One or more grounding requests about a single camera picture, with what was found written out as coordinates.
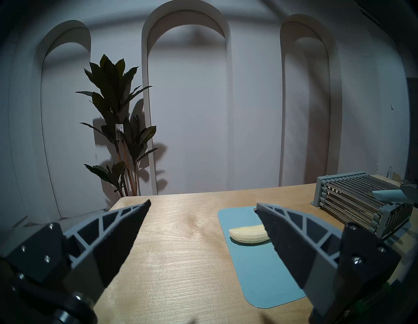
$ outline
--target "tag on plant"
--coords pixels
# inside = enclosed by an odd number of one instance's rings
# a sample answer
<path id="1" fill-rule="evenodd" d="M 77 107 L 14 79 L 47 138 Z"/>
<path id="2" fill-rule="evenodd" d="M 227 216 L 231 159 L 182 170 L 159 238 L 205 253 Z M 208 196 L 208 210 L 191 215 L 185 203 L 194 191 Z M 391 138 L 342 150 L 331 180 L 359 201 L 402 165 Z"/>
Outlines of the tag on plant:
<path id="1" fill-rule="evenodd" d="M 117 140 L 122 140 L 123 138 L 122 138 L 122 136 L 120 136 L 118 130 L 123 133 L 123 124 L 115 124 L 115 127 L 116 127 L 116 130 L 115 130 L 115 132 L 116 132 L 116 139 Z"/>

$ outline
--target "banana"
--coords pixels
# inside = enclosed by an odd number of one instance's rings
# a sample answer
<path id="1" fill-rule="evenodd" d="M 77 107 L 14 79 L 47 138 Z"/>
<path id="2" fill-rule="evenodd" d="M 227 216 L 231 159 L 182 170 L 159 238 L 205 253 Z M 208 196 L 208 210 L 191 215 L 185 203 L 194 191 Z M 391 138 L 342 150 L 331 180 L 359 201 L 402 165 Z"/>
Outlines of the banana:
<path id="1" fill-rule="evenodd" d="M 260 243 L 269 239 L 264 225 L 246 226 L 231 228 L 229 230 L 230 236 L 241 243 Z"/>

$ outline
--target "wood grain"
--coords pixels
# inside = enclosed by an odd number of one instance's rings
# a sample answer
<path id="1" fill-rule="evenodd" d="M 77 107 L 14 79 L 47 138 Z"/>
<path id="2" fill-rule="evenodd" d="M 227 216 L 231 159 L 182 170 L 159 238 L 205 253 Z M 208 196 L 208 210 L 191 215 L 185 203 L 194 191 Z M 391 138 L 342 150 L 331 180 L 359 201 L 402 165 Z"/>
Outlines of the wood grain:
<path id="1" fill-rule="evenodd" d="M 244 298 L 217 217 L 228 207 L 278 204 L 343 224 L 310 204 L 315 184 L 121 198 L 112 209 L 151 200 L 118 275 L 95 306 L 99 323 L 307 323 L 303 298 L 258 309 Z"/>

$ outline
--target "white wall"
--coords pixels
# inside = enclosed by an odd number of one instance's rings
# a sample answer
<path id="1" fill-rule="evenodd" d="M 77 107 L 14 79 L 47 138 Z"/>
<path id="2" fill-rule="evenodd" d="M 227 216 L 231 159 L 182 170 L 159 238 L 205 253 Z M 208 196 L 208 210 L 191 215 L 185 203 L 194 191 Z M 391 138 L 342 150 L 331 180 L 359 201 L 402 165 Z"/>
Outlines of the white wall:
<path id="1" fill-rule="evenodd" d="M 77 27 L 51 45 L 42 67 L 42 130 L 49 175 L 61 217 L 105 208 L 100 178 L 84 164 L 96 165 L 92 124 L 94 106 L 76 91 L 94 90 L 84 73 L 89 69 L 90 34 Z"/>
<path id="2" fill-rule="evenodd" d="M 180 26 L 191 15 L 211 27 Z M 226 41 L 213 19 L 194 11 L 167 15 L 153 28 L 171 27 L 174 21 L 179 26 L 160 36 L 148 55 L 149 84 L 156 85 L 149 91 L 151 124 L 157 125 L 153 143 L 161 149 L 154 154 L 161 157 L 155 161 L 158 194 L 224 191 Z"/>
<path id="3" fill-rule="evenodd" d="M 392 39 L 373 22 L 367 23 L 375 48 L 382 111 L 377 173 L 386 176 L 389 166 L 392 166 L 392 171 L 403 178 L 408 158 L 410 127 L 404 65 Z"/>
<path id="4" fill-rule="evenodd" d="M 40 80 L 41 71 L 34 57 L 39 44 L 46 42 L 45 36 L 49 39 L 48 33 L 57 25 L 63 28 L 66 24 L 60 25 L 62 22 L 76 20 L 91 33 L 93 62 L 106 53 L 113 61 L 124 57 L 127 67 L 137 66 L 141 61 L 144 21 L 163 3 L 161 0 L 57 1 L 41 14 L 30 17 L 23 27 L 12 67 L 8 111 L 9 125 L 20 125 L 19 131 L 9 128 L 10 144 L 18 187 L 31 221 L 57 212 L 46 176 L 43 141 L 38 140 L 42 133 L 38 109 L 40 83 L 37 86 L 36 80 Z M 268 6 L 250 0 L 210 3 L 222 13 L 230 28 L 232 116 L 228 128 L 234 136 L 228 138 L 230 142 L 233 140 L 228 152 L 228 172 L 232 175 L 228 188 L 278 184 L 282 116 L 280 26 L 296 14 L 309 17 L 315 27 L 308 26 L 321 36 L 326 46 L 334 42 L 338 54 L 335 70 L 340 70 L 341 88 L 335 95 L 342 101 L 338 172 L 375 172 L 381 138 L 380 85 L 375 48 L 357 4 L 351 0 L 277 0 L 266 2 Z M 324 39 L 317 27 L 326 30 L 329 39 Z M 138 69 L 132 87 L 141 84 L 141 73 Z M 138 96 L 130 110 L 136 105 L 140 107 L 140 100 Z M 106 147 L 99 148 L 100 163 L 110 153 L 105 152 Z M 140 187 L 142 194 L 152 193 L 149 177 L 143 177 Z"/>
<path id="5" fill-rule="evenodd" d="M 9 37 L 0 48 L 0 170 L 2 172 L 2 186 L 0 188 L 0 230 L 12 227 L 26 216 L 26 211 L 20 197 L 18 183 L 16 181 L 10 152 L 9 127 L 8 127 L 8 96 L 10 73 L 12 70 L 13 56 L 18 37 Z"/>
<path id="6" fill-rule="evenodd" d="M 314 183 L 326 174 L 328 161 L 328 52 L 320 37 L 301 23 L 284 23 L 280 36 L 284 91 L 280 185 Z"/>

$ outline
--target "screw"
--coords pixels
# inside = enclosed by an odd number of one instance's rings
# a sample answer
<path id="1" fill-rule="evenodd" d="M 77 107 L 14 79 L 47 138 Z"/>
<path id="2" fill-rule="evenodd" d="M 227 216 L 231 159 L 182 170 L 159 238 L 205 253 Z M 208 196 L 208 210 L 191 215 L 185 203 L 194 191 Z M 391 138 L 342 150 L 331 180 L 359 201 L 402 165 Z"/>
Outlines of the screw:
<path id="1" fill-rule="evenodd" d="M 363 263 L 363 260 L 360 257 L 352 257 L 352 260 L 353 260 L 354 264 L 356 264 L 356 265 Z"/>

